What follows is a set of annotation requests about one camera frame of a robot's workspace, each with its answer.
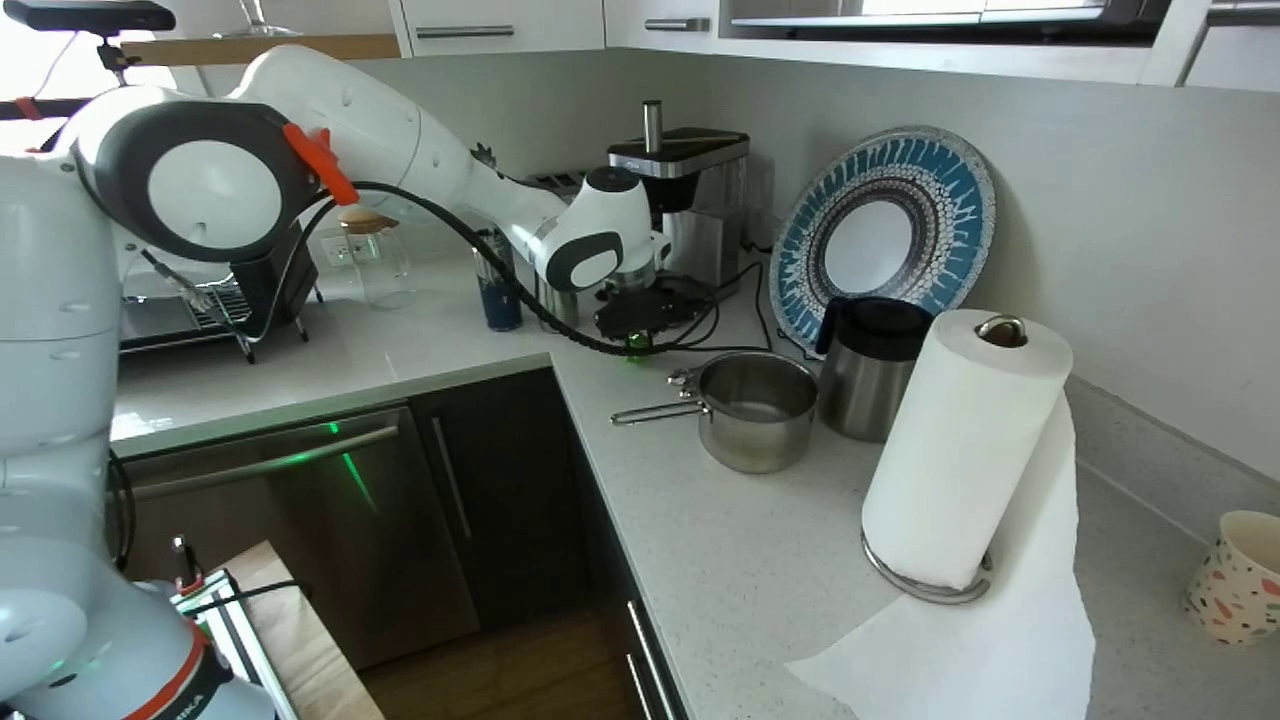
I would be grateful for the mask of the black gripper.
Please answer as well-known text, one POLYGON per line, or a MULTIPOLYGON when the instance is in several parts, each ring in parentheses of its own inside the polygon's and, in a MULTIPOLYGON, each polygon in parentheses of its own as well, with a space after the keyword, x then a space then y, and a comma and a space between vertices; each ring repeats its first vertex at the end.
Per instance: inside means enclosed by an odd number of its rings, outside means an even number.
POLYGON ((620 288, 595 310, 595 328, 608 341, 657 341, 683 328, 695 304, 672 288, 620 288))

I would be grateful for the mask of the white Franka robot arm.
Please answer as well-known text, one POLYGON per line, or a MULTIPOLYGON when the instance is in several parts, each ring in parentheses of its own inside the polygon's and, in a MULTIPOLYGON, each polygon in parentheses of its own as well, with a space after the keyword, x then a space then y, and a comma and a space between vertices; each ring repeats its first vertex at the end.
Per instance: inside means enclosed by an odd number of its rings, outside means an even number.
POLYGON ((210 633, 107 558, 120 254, 172 282, 285 265, 327 202, 394 191, 502 272, 557 293, 663 260, 646 183, 602 168, 561 199, 478 161, 429 106, 305 45, 226 97, 115 88, 64 141, 0 161, 0 702, 15 720, 278 720, 210 633))

